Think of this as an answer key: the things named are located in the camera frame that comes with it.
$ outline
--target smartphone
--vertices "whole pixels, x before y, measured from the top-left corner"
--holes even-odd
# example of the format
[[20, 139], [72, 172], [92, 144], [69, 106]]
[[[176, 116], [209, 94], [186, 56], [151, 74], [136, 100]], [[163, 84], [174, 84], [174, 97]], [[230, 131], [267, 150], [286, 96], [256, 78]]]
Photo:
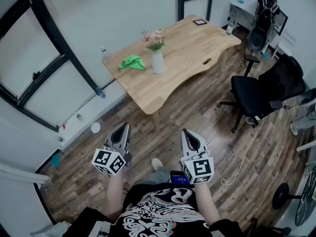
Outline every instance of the smartphone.
[[191, 185], [183, 171], [170, 171], [171, 183], [177, 185]]

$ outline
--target black office chair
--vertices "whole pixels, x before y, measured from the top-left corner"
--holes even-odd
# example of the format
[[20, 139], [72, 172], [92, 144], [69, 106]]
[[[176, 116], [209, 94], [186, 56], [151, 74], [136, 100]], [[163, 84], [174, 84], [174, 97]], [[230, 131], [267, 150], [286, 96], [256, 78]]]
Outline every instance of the black office chair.
[[243, 115], [252, 118], [256, 127], [260, 119], [282, 108], [282, 102], [305, 92], [306, 87], [302, 79], [303, 71], [298, 62], [286, 54], [282, 55], [275, 65], [258, 79], [247, 77], [254, 62], [259, 60], [251, 55], [246, 55], [245, 60], [249, 66], [245, 75], [232, 77], [232, 92], [236, 102], [220, 102], [221, 105], [229, 105], [240, 108], [240, 114], [236, 120], [232, 133], [235, 133]]

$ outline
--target pants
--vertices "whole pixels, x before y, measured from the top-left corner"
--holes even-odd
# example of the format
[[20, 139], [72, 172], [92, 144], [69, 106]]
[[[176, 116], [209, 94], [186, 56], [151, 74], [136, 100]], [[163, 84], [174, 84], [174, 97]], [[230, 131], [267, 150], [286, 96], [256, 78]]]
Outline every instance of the pants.
[[302, 118], [297, 119], [296, 121], [292, 122], [292, 128], [294, 131], [298, 131], [301, 129], [307, 129], [307, 128], [310, 128], [310, 127], [316, 125], [316, 111], [315, 111], [315, 109], [309, 113], [310, 119], [306, 116], [309, 108], [315, 108], [315, 106], [305, 108], [305, 110], [303, 110], [301, 112], [301, 113], [304, 113], [304, 116]]
[[167, 183], [170, 179], [169, 170], [164, 167], [158, 167], [157, 171], [148, 175], [145, 180], [139, 181], [136, 184], [161, 184]]

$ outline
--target flower vase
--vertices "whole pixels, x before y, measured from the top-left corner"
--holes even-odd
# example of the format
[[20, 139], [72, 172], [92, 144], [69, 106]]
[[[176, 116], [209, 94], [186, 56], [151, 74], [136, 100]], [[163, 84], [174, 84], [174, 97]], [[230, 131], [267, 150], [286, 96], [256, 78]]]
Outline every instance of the flower vase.
[[152, 63], [154, 73], [161, 74], [164, 67], [161, 49], [152, 51]]

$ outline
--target sneaker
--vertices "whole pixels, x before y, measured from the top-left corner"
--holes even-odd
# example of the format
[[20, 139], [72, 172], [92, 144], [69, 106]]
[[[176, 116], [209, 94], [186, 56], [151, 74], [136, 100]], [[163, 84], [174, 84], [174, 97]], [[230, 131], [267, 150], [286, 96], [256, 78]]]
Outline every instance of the sneaker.
[[290, 127], [291, 127], [291, 130], [292, 130], [293, 134], [296, 136], [298, 134], [298, 132], [293, 129], [292, 123], [290, 124]]
[[163, 165], [162, 165], [162, 162], [158, 158], [153, 158], [152, 159], [152, 167], [155, 171], [157, 171], [157, 169], [159, 167], [163, 167]]

